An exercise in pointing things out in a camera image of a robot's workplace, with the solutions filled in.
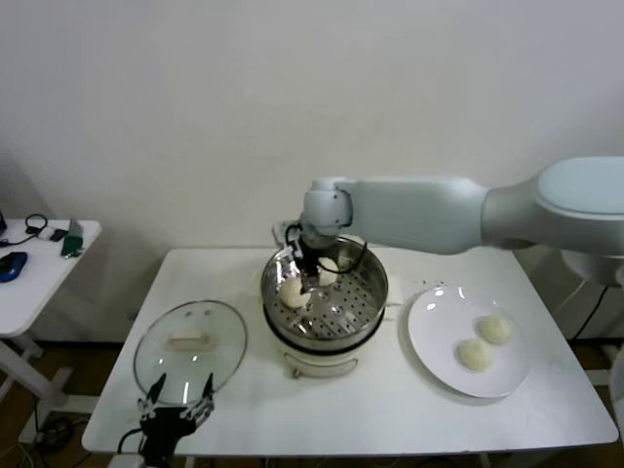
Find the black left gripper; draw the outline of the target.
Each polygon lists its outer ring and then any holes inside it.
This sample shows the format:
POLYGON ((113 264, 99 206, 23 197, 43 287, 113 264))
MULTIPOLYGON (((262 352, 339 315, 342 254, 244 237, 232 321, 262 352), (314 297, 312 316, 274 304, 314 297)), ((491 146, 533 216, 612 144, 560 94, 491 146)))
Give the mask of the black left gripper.
POLYGON ((211 373, 201 398, 193 406, 156 408, 167 374, 164 372, 137 400, 139 425, 145 437, 139 450, 145 464, 171 464, 178 442, 197 429, 197 420, 207 420, 215 409, 214 374, 211 373))

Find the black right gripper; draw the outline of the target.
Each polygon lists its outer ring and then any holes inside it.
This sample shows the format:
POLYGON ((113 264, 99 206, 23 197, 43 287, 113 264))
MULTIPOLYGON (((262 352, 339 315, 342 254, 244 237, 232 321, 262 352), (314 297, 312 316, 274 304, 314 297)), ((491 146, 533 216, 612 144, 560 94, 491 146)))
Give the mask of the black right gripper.
POLYGON ((284 267, 297 267, 300 273, 301 294, 311 294, 317 290, 319 276, 319 252, 307 246, 300 232, 299 223, 291 223, 286 228, 286 247, 280 252, 280 262, 284 267))

